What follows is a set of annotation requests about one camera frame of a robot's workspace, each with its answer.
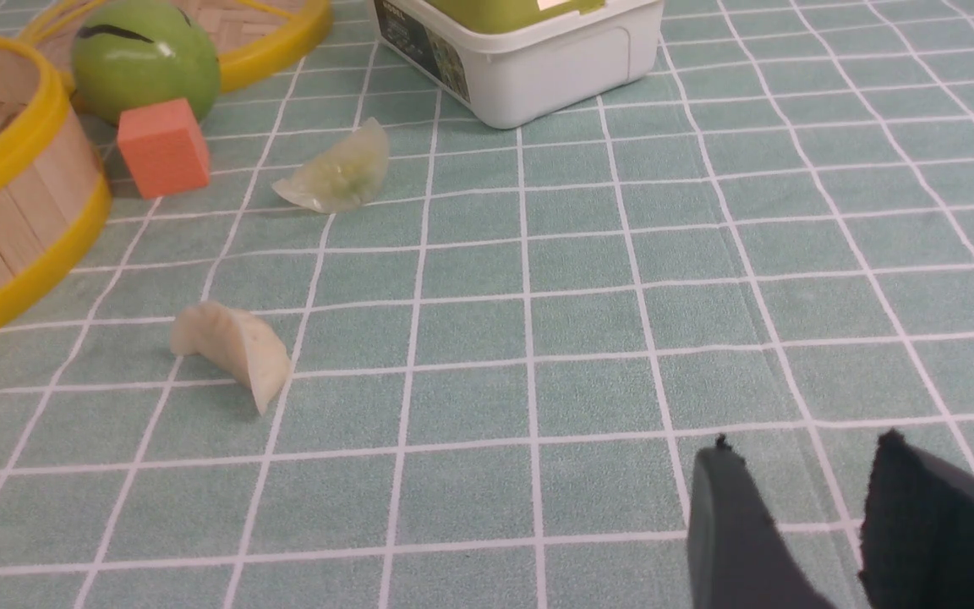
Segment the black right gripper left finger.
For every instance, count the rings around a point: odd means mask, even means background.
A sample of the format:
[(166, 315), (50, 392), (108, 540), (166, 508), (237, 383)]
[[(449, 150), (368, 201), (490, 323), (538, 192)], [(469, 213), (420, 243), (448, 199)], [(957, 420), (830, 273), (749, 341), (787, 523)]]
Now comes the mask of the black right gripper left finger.
[(695, 608), (831, 608), (793, 559), (746, 460), (719, 435), (693, 463), (687, 531)]

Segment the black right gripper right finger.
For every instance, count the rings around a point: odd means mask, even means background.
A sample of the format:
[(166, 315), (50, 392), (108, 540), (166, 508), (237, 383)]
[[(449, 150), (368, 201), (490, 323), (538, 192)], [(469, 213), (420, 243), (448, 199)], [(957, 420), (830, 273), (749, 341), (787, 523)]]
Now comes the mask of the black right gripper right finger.
[(859, 579), (873, 608), (974, 608), (974, 475), (899, 431), (883, 433), (861, 552)]

